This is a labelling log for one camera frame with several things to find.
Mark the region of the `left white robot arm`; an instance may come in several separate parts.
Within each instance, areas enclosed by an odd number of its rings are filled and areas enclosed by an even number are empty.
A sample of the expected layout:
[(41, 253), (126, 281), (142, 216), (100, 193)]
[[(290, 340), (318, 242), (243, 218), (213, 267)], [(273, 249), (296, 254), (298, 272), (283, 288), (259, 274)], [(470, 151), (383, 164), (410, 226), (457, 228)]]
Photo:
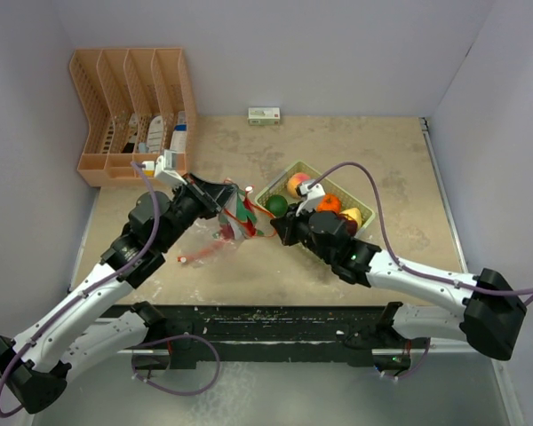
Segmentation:
[(173, 195), (149, 187), (121, 234), (89, 275), (35, 325), (0, 335), (0, 418), (43, 411), (88, 368), (126, 348), (155, 348), (173, 339), (166, 318), (150, 303), (134, 304), (106, 326), (93, 328), (115, 302), (140, 287), (198, 219), (214, 218), (237, 195), (231, 182), (187, 174), (171, 182)]

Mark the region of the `dark red apple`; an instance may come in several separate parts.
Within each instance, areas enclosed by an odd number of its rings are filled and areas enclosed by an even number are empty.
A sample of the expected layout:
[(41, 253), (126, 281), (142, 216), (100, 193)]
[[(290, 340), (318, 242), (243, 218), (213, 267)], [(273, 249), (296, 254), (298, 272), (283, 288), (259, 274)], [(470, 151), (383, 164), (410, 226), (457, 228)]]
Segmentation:
[(346, 220), (346, 230), (351, 236), (355, 236), (358, 231), (358, 224), (354, 220)]

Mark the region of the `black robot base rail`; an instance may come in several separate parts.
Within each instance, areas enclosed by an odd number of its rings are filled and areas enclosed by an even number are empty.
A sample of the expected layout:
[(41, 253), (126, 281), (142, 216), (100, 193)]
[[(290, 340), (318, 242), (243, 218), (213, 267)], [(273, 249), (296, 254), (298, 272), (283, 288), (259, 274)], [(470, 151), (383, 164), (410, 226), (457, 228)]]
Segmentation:
[(387, 306), (157, 305), (147, 341), (132, 361), (149, 367), (193, 369), (199, 362), (341, 363), (406, 370), (423, 337), (407, 339), (393, 328)]

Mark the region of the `pink dragon fruit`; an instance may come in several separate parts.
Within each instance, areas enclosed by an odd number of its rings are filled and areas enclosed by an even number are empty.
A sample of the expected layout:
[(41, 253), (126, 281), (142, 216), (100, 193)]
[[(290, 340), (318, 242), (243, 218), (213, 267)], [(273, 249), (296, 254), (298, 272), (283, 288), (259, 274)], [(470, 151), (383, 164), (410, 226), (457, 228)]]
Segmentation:
[(259, 235), (258, 218), (246, 193), (237, 194), (219, 214), (219, 230), (225, 240), (243, 240)]

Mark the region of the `clear zip top bag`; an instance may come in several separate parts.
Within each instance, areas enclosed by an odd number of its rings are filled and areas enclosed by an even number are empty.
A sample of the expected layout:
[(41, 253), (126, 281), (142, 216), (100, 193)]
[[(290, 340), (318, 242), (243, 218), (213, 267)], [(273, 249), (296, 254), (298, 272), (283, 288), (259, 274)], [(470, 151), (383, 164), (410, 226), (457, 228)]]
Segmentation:
[(211, 240), (198, 249), (177, 256), (177, 262), (182, 266), (203, 265), (228, 249), (236, 249), (246, 240), (275, 236), (275, 231), (269, 224), (274, 216), (250, 198), (254, 186), (241, 188), (230, 178), (226, 178), (223, 183), (233, 186), (235, 194), (219, 212), (218, 227), (211, 233)]

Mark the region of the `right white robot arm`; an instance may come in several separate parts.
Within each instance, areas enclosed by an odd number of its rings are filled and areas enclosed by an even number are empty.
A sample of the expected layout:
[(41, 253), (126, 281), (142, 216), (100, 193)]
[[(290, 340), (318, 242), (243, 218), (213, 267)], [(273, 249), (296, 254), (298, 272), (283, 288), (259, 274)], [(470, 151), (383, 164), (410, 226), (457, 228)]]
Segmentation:
[(492, 359), (512, 357), (527, 313), (525, 303), (499, 272), (447, 272), (396, 258), (355, 238), (347, 221), (330, 211), (300, 212), (293, 204), (271, 220), (282, 245), (301, 244), (342, 281), (396, 291), (425, 301), (399, 304), (377, 327), (378, 340), (397, 347), (406, 339), (443, 338), (468, 343)]

